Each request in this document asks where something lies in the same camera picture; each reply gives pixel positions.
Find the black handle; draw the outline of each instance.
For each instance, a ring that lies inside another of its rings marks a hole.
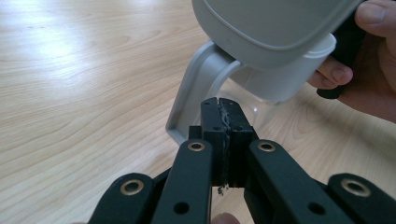
[[[366,32],[355,22],[355,12],[352,13],[340,27],[333,33],[337,44],[332,56],[346,66],[352,67],[355,58],[361,48]],[[344,86],[338,86],[332,90],[318,89],[317,94],[326,99],[337,99],[343,92]]]

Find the gray plastic object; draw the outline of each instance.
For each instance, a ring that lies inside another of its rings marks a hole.
[[[200,103],[216,96],[228,77],[264,100],[288,100],[333,51],[329,32],[359,2],[192,0],[212,41],[191,59],[166,130],[184,142],[199,121]]]
[[[192,0],[210,39],[256,69],[288,64],[312,49],[361,0]]]

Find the human hand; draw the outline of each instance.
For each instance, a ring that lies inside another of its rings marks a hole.
[[[347,84],[339,97],[342,103],[396,122],[396,2],[363,2],[355,21],[368,35],[354,66],[329,57],[308,82],[325,90]]]
[[[238,219],[229,213],[218,214],[210,224],[239,224]]]

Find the finger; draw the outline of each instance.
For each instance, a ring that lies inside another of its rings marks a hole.
[[[210,222],[211,224],[240,224],[238,219],[236,219],[235,216],[229,214],[229,213],[223,213],[223,214],[218,214],[215,216],[212,221]]]
[[[314,75],[309,78],[308,83],[315,88],[323,90],[331,90],[338,86],[336,83],[326,78],[319,71],[316,71]]]
[[[385,37],[390,55],[396,59],[396,2],[369,0],[359,5],[356,23],[366,32]]]
[[[329,90],[347,84],[352,77],[352,69],[338,62],[334,57],[328,57],[308,83],[316,88]]]

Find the wood grain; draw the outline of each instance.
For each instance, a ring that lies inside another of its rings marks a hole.
[[[87,222],[117,177],[154,177],[177,144],[164,125],[207,36],[190,1],[0,3],[0,223]],[[314,178],[361,175],[396,197],[395,125],[304,87],[261,124]],[[213,216],[252,223],[241,189]]]

